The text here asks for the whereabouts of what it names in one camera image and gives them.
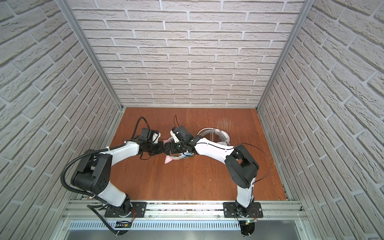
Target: brick wall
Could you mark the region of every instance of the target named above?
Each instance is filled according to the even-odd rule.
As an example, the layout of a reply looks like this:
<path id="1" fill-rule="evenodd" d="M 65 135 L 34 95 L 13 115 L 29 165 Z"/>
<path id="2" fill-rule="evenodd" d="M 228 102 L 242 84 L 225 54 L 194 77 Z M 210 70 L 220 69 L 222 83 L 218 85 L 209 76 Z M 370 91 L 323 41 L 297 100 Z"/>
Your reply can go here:
<path id="1" fill-rule="evenodd" d="M 0 239 L 48 239 L 117 108 L 55 1 L 0 2 L 0 56 Z"/>
<path id="2" fill-rule="evenodd" d="M 259 111 L 317 238 L 384 238 L 383 33 L 382 0 L 316 0 Z"/>
<path id="3" fill-rule="evenodd" d="M 125 106 L 255 107 L 303 1 L 70 0 Z"/>

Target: wooden table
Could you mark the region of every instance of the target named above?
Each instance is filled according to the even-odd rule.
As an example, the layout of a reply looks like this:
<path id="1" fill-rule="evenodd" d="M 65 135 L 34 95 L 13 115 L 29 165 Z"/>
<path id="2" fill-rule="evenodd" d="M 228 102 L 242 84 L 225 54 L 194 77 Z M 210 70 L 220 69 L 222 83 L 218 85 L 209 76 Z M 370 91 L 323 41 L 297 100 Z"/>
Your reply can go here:
<path id="1" fill-rule="evenodd" d="M 130 139 L 137 119 L 143 116 L 153 130 L 161 133 L 160 140 L 170 137 L 174 115 L 180 126 L 192 135 L 205 127 L 215 127 L 227 132 L 231 143 L 247 142 L 263 149 L 272 161 L 269 175 L 255 183 L 255 200 L 285 200 L 283 186 L 267 144 L 255 109 L 219 108 L 127 108 L 113 138 L 111 146 Z M 141 120 L 136 135 L 146 127 Z M 257 179 L 269 171 L 269 161 L 260 150 L 245 145 L 260 166 Z M 140 200 L 235 200 L 237 185 L 229 176 L 225 164 L 207 156 L 196 155 L 188 159 L 164 164 L 165 155 L 152 156 L 149 160 L 131 157 L 115 164 L 111 182 L 127 193 L 131 199 Z"/>

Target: black mounting plate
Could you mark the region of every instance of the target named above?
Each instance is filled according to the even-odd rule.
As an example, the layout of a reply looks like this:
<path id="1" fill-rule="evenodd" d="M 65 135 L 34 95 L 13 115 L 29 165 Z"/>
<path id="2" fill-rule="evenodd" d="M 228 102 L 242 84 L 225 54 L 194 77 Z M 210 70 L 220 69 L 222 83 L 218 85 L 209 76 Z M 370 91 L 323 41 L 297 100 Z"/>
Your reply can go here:
<path id="1" fill-rule="evenodd" d="M 235 213 L 237 213 L 236 203 L 234 203 L 234 202 L 223 202 L 223 209 L 224 209 L 224 217 L 225 218 L 234 218 L 234 217 L 236 217 L 235 216 Z M 261 204 L 259 202 L 253 202 L 252 203 L 251 211 L 254 212 L 254 214 L 255 214 L 255 216 L 257 218 L 262 218 L 264 216 L 263 215 L 262 206 L 261 206 Z"/>
<path id="2" fill-rule="evenodd" d="M 145 213 L 145 208 L 147 207 L 147 203 L 131 202 L 131 204 L 136 211 L 136 218 L 143 218 Z M 113 209 L 107 209 L 105 211 L 104 217 L 120 217 L 120 216 Z M 133 217 L 133 213 L 129 213 L 128 216 L 125 216 L 125 217 Z"/>

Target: headphones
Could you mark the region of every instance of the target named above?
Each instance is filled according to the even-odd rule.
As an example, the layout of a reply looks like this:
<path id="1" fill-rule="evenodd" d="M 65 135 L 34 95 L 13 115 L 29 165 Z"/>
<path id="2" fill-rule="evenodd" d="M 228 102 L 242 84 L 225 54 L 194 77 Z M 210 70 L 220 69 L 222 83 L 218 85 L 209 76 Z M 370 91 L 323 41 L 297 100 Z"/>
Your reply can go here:
<path id="1" fill-rule="evenodd" d="M 220 130 L 220 129 L 217 129 L 217 128 L 212 128 L 212 127 L 206 127 L 206 128 L 203 128 L 201 129 L 197 135 L 200 135 L 200 136 L 205 136 L 207 134 L 211 134 L 211 141 L 213 139 L 213 134 L 216 134 L 218 137 L 219 137 L 219 141 L 218 144 L 221 144 L 221 145 L 224 145 L 224 146 L 229 146 L 229 135 L 228 133 Z"/>

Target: wood grain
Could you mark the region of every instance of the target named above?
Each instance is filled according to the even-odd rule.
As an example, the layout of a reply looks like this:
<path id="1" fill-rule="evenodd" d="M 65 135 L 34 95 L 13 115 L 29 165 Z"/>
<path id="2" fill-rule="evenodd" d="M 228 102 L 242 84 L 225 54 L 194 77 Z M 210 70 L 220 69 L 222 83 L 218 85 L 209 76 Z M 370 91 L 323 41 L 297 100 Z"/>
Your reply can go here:
<path id="1" fill-rule="evenodd" d="M 255 183 L 256 200 L 285 200 L 283 186 L 267 144 L 255 109 L 219 108 L 127 108 L 113 138 L 111 146 L 130 139 L 137 119 L 144 116 L 151 129 L 158 130 L 160 140 L 170 137 L 173 117 L 192 135 L 205 127 L 227 132 L 231 144 L 250 143 L 264 150 L 272 161 L 269 175 Z M 142 120 L 136 135 L 146 127 Z M 245 145 L 260 166 L 257 179 L 269 171 L 269 161 L 260 150 Z M 141 200 L 235 200 L 237 185 L 229 176 L 225 164 L 207 156 L 196 155 L 188 159 L 164 164 L 165 155 L 140 160 L 139 156 L 121 161 L 112 167 L 111 182 L 132 199 Z"/>

